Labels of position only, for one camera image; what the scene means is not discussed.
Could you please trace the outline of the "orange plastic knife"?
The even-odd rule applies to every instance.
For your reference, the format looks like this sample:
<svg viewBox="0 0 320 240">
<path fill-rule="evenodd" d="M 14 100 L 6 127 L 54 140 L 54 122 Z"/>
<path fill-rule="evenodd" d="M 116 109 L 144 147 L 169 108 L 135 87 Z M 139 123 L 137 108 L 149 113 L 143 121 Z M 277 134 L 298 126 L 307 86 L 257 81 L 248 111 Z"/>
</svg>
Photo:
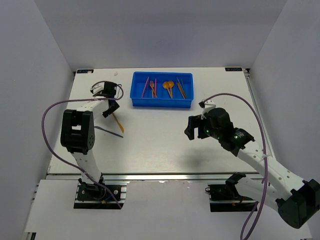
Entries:
<svg viewBox="0 0 320 240">
<path fill-rule="evenodd" d="M 125 131 L 125 130 L 124 130 L 124 127 L 122 126 L 122 124 L 121 124 L 120 121 L 118 120 L 117 116 L 116 116 L 114 113 L 112 113 L 112 116 L 114 117 L 116 123 L 118 124 L 121 132 L 124 133 L 124 131 Z"/>
</svg>

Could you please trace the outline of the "blue chopstick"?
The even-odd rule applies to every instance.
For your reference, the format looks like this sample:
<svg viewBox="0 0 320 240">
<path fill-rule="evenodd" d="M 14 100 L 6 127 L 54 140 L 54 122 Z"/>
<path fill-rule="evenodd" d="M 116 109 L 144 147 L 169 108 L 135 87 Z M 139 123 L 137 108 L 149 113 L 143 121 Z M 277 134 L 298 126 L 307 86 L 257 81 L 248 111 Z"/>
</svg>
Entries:
<svg viewBox="0 0 320 240">
<path fill-rule="evenodd" d="M 100 127 L 100 126 L 96 126 L 96 125 L 95 125 L 94 128 L 97 129 L 97 130 L 106 132 L 106 133 L 108 133 L 108 134 L 111 134 L 111 135 L 113 135 L 113 136 L 116 136 L 116 137 L 119 137 L 119 138 L 123 138 L 122 135 L 120 135 L 120 134 L 118 134 L 118 133 L 115 133 L 115 132 L 112 132 L 112 131 L 109 131 L 109 130 L 107 130 L 107 129 L 104 129 L 104 128 Z"/>
</svg>

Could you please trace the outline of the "red-orange plastic knife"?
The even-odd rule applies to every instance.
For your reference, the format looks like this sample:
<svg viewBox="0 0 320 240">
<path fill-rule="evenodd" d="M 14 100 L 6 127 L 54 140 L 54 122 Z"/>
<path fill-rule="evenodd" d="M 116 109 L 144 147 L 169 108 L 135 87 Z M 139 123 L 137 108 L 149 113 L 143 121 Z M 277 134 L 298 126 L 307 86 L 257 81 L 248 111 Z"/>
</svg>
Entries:
<svg viewBox="0 0 320 240">
<path fill-rule="evenodd" d="M 148 76 L 146 81 L 145 81 L 145 84 L 144 84 L 144 88 L 143 88 L 143 91 L 142 91 L 142 94 L 141 94 L 141 98 L 144 97 L 145 91 L 146 91 L 148 83 L 149 83 L 149 79 L 150 79 L 150 77 Z"/>
</svg>

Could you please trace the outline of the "red-orange fork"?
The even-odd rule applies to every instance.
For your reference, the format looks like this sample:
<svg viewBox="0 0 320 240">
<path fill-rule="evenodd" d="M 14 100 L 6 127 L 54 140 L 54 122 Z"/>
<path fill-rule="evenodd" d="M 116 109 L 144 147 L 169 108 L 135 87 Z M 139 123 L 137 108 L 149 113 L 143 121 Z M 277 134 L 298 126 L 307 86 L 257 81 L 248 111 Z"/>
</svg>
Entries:
<svg viewBox="0 0 320 240">
<path fill-rule="evenodd" d="M 157 98 L 157 79 L 154 80 L 154 97 Z"/>
</svg>

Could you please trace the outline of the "orange fork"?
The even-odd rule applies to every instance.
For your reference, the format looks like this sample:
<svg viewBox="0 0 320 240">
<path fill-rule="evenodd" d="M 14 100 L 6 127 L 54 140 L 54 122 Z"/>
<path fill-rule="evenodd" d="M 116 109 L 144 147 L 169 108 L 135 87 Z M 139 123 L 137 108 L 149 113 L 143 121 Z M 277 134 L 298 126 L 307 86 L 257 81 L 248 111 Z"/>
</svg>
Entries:
<svg viewBox="0 0 320 240">
<path fill-rule="evenodd" d="M 155 97 L 155 95 L 154 95 L 154 82 L 151 80 L 150 82 L 149 82 L 149 86 L 150 86 L 150 88 L 151 88 L 151 96 L 152 96 L 152 98 L 154 98 Z"/>
<path fill-rule="evenodd" d="M 156 91 L 155 91 L 155 83 L 152 80 L 149 82 L 149 86 L 151 88 L 151 96 L 153 98 L 156 98 L 157 95 L 156 95 Z"/>
</svg>

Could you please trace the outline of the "orange spoon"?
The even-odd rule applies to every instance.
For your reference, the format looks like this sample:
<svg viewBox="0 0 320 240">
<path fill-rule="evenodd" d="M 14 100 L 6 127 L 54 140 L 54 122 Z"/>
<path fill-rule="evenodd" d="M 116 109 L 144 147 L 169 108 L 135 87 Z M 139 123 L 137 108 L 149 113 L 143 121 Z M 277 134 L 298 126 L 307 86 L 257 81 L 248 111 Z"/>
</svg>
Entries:
<svg viewBox="0 0 320 240">
<path fill-rule="evenodd" d="M 170 98 L 172 98 L 172 93 L 171 93 L 171 87 L 168 81 L 163 82 L 162 84 L 163 88 L 167 90 Z"/>
<path fill-rule="evenodd" d="M 174 87 L 174 82 L 173 81 L 168 81 L 169 84 L 169 92 L 170 92 L 170 97 L 173 98 L 173 87 Z"/>
</svg>

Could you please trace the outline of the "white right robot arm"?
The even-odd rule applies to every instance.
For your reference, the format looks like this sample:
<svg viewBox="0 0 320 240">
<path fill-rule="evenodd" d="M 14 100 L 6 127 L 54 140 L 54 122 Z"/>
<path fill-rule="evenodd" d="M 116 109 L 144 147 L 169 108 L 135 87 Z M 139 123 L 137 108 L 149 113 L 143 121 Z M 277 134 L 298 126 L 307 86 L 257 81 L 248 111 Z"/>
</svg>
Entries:
<svg viewBox="0 0 320 240">
<path fill-rule="evenodd" d="M 244 173 L 234 173 L 225 182 L 229 198 L 236 200 L 242 196 L 265 204 L 294 229 L 301 228 L 320 210 L 320 184 L 314 179 L 303 179 L 263 153 L 252 135 L 234 127 L 225 109 L 211 107 L 200 115 L 190 116 L 184 131 L 189 140 L 194 140 L 195 129 L 198 138 L 216 139 L 224 150 L 266 178 L 264 183 L 258 183 Z"/>
</svg>

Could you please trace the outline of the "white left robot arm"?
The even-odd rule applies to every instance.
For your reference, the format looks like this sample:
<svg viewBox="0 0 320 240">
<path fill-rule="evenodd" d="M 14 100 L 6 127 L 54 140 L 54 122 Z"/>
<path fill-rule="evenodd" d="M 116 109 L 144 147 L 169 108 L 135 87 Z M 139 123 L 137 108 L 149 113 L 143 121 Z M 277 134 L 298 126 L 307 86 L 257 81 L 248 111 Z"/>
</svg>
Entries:
<svg viewBox="0 0 320 240">
<path fill-rule="evenodd" d="M 66 109 L 62 116 L 60 143 L 73 156 L 81 171 L 81 181 L 91 184 L 88 193 L 99 200 L 105 196 L 106 187 L 99 170 L 93 147 L 95 144 L 95 119 L 107 118 L 120 106 L 116 96 L 122 86 L 110 81 L 99 81 L 91 89 L 92 99 L 77 109 Z"/>
</svg>

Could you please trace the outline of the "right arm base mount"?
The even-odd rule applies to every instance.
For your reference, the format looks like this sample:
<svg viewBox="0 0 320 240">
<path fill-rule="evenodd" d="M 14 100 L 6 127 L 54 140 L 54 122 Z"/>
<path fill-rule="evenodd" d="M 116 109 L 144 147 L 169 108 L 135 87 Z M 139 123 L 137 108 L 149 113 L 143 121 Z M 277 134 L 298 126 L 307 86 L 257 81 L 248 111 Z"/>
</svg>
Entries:
<svg viewBox="0 0 320 240">
<path fill-rule="evenodd" d="M 239 195 L 235 185 L 244 178 L 244 173 L 236 172 L 223 184 L 209 184 L 205 192 L 209 195 L 212 213 L 251 212 L 257 211 L 256 201 Z"/>
</svg>

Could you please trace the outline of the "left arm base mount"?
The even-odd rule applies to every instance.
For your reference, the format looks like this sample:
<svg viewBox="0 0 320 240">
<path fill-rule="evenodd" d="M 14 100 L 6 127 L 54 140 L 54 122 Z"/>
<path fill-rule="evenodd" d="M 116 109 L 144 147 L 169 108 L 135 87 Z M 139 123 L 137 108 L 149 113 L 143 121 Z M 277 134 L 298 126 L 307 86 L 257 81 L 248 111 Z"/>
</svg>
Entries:
<svg viewBox="0 0 320 240">
<path fill-rule="evenodd" d="M 127 186 L 123 184 L 105 184 L 104 180 L 99 181 L 106 186 L 122 207 L 125 202 Z M 94 183 L 86 183 L 78 179 L 73 208 L 78 210 L 120 210 L 112 195 L 103 187 Z"/>
</svg>

